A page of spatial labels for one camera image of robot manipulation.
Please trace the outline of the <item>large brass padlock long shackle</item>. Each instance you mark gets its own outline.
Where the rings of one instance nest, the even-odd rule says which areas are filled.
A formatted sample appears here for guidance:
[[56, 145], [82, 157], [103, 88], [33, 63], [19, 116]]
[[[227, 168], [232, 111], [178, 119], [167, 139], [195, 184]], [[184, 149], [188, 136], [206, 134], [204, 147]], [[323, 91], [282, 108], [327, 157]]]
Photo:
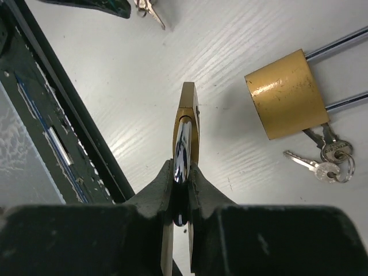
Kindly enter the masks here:
[[364, 92], [326, 105], [309, 66], [366, 40], [363, 27], [309, 53], [298, 49], [244, 77], [269, 140], [329, 122], [328, 112], [367, 99]]

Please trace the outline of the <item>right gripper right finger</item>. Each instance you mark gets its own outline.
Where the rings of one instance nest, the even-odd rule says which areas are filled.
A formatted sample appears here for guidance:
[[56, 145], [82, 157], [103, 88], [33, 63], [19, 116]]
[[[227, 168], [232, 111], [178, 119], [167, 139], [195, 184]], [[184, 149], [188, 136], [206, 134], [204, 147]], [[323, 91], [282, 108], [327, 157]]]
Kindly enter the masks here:
[[240, 205], [197, 165], [188, 179], [195, 275], [366, 275], [367, 252], [348, 215], [325, 205]]

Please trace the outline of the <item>silver keys of pillow padlock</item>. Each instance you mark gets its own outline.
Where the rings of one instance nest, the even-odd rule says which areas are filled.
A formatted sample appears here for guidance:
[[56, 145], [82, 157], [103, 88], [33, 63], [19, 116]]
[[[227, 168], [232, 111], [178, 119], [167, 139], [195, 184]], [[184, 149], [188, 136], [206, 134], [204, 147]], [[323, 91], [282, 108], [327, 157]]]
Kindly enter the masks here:
[[163, 30], [166, 30], [166, 26], [162, 19], [159, 17], [157, 12], [154, 9], [154, 5], [157, 3], [157, 1], [150, 1], [150, 0], [134, 0], [135, 7], [137, 10], [137, 14], [144, 18], [147, 14], [150, 14], [156, 22], [160, 24], [160, 27]]

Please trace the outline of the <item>silver keys of large padlock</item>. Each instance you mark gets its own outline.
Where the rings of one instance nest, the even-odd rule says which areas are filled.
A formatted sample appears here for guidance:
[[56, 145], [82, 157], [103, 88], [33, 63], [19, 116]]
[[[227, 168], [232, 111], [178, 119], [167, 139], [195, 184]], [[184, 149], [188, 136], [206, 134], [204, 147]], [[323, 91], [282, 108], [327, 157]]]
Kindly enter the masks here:
[[321, 127], [323, 129], [322, 135], [310, 128], [303, 130], [320, 150], [321, 162], [302, 158], [288, 150], [284, 151], [283, 155], [306, 167], [322, 182], [346, 183], [352, 178], [356, 168], [352, 155], [354, 148], [350, 142], [340, 139], [328, 123], [323, 123]]

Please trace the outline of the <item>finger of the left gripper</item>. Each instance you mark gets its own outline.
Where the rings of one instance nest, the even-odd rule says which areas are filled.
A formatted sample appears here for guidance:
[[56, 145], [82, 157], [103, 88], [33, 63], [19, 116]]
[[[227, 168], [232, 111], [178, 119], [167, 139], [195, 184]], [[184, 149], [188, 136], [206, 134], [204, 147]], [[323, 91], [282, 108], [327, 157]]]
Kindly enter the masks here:
[[131, 5], [126, 0], [42, 0], [42, 2], [99, 10], [124, 19], [129, 19], [131, 16]]

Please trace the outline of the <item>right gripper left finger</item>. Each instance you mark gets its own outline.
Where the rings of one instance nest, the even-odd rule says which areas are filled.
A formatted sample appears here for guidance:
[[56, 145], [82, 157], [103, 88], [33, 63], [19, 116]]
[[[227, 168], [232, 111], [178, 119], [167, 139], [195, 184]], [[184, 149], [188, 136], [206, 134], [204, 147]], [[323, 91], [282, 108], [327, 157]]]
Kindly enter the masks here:
[[1, 216], [2, 275], [171, 275], [173, 163], [122, 204], [23, 205]]

